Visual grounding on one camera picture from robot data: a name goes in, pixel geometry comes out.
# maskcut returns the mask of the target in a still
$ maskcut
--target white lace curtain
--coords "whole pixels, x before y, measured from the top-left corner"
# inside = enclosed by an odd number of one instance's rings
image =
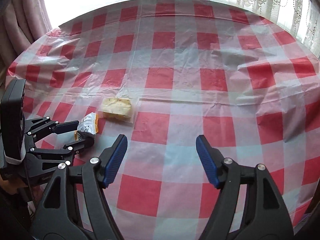
[[[213,0],[249,10],[276,23],[320,57],[317,0]]]

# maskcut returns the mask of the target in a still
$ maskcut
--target red square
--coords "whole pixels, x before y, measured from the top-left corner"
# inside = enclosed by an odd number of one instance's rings
[[[135,19],[137,17],[138,6],[124,8],[121,10],[120,22]]]
[[[16,68],[17,68],[18,63],[17,62],[12,62],[11,65],[8,68],[7,71],[7,76],[14,76],[16,73]]]
[[[198,49],[220,49],[219,38],[215,33],[197,33]]]
[[[201,89],[228,91],[223,69],[200,68]]]
[[[102,82],[102,87],[120,87],[122,80],[124,78],[126,69],[112,69],[108,70],[104,80]]]
[[[304,163],[304,173],[302,185],[317,182],[320,177],[320,157],[306,160]]]
[[[290,59],[298,78],[315,76],[316,71],[308,57]]]
[[[59,103],[56,111],[54,111],[52,120],[54,121],[59,121],[59,122],[64,122],[70,113],[70,110],[72,108],[71,104],[67,103]]]
[[[99,53],[101,41],[95,41],[88,44],[87,51],[84,57],[95,57]]]
[[[244,11],[238,11],[238,10],[229,9],[229,12],[231,14],[231,18],[232,18],[233,21],[249,24],[247,15],[245,14]]]
[[[117,208],[145,216],[157,216],[161,181],[122,175]]]
[[[271,177],[275,181],[280,194],[283,195],[283,189],[284,189],[284,169],[273,171],[270,173]]]
[[[262,48],[255,35],[238,36],[242,49],[258,49]]]
[[[87,111],[85,112],[85,115],[90,114],[90,113],[95,113],[97,108],[95,106],[89,106]]]
[[[99,28],[106,24],[107,14],[97,15],[93,18],[92,28]]]
[[[138,112],[131,140],[167,144],[169,114]]]
[[[64,82],[65,75],[66,73],[63,71],[54,70],[50,79],[50,86],[54,88],[61,88]]]
[[[308,209],[309,205],[310,205],[311,200],[309,200],[308,202],[304,203],[302,206],[298,207],[296,209],[296,212],[294,214],[294,219],[292,222],[292,225],[295,227],[300,220],[302,219],[303,215],[305,214],[306,210]]]
[[[306,105],[306,132],[320,127],[320,101]]]
[[[75,23],[72,26],[72,30],[70,32],[70,35],[79,34],[79,33],[81,33],[81,31],[82,31],[82,22]]]
[[[174,44],[174,32],[162,32],[153,34],[152,49],[174,49]]]
[[[252,89],[268,88],[276,84],[270,63],[247,67]]]
[[[195,4],[194,8],[195,16],[214,18],[213,9],[211,5]]]
[[[52,49],[52,46],[41,45],[36,55],[46,57],[51,49]]]
[[[74,160],[73,160],[73,166],[80,166],[80,165],[83,165],[83,164],[85,164],[84,161],[79,160],[78,158],[74,158]]]
[[[24,96],[24,98],[23,98],[23,111],[31,114],[32,110],[33,110],[33,98]]]
[[[280,45],[296,42],[296,40],[286,31],[274,33],[273,36],[276,38]]]
[[[91,72],[82,72],[77,77],[72,87],[84,87],[85,83],[91,76]]]
[[[202,195],[199,218],[208,218],[211,216],[214,205],[217,202],[220,190],[216,189],[210,183],[202,184]]]
[[[133,34],[117,37],[113,53],[130,51],[132,48],[132,43]]]
[[[203,133],[212,147],[236,146],[232,117],[204,116]]]
[[[72,59],[75,48],[76,46],[73,45],[63,45],[60,56],[66,57],[67,59]]]
[[[51,102],[44,101],[39,108],[37,115],[44,117],[45,113],[48,111]]]
[[[149,68],[146,88],[172,89],[173,87],[173,68],[152,67]]]
[[[283,140],[282,113],[257,116],[261,144]]]
[[[156,15],[175,15],[174,3],[157,3]]]
[[[47,143],[46,141],[42,141],[41,148],[42,149],[54,149],[54,146],[51,145],[50,143]]]
[[[40,66],[27,65],[26,80],[37,82],[40,73]]]
[[[262,22],[262,24],[273,24],[273,22],[270,22],[268,19],[262,17],[262,16],[259,16],[260,18],[260,21]]]

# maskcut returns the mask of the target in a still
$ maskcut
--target red and white checkered tablecloth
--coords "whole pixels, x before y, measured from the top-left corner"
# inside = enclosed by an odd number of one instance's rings
[[[295,225],[320,177],[319,61],[270,21],[206,0],[131,0],[79,16],[11,65],[27,79],[26,117],[79,120],[119,91],[140,97],[133,125],[99,120],[99,156],[118,134],[129,147],[105,190],[125,239],[198,239],[218,190],[195,148],[204,134],[239,164],[264,163]],[[73,133],[51,135],[61,147]],[[241,187],[232,229],[244,207]],[[81,188],[80,209],[90,222]]]

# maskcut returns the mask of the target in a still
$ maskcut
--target food in plastic bag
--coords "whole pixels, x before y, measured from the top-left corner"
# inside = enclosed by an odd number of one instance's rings
[[[94,138],[98,132],[98,115],[91,112],[79,122],[78,128],[75,131],[75,139],[79,140],[86,137]]]
[[[105,118],[115,118],[125,122],[133,122],[134,111],[128,98],[110,97],[103,99],[99,111]]]

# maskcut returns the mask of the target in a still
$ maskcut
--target metal screw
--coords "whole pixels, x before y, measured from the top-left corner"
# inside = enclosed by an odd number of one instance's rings
[[[264,171],[266,169],[265,165],[263,164],[258,164],[258,170]]]
[[[99,162],[99,158],[97,158],[97,157],[93,157],[93,158],[91,158],[91,160],[90,160],[90,163],[92,163],[92,164],[96,164],[96,163],[98,163]]]
[[[225,158],[225,159],[223,160],[223,162],[224,162],[225,164],[231,164],[231,163],[233,162],[233,160],[232,160],[231,158]]]
[[[66,164],[65,164],[65,163],[60,163],[60,164],[58,165],[58,169],[59,169],[59,170],[63,170],[65,167],[66,167]]]

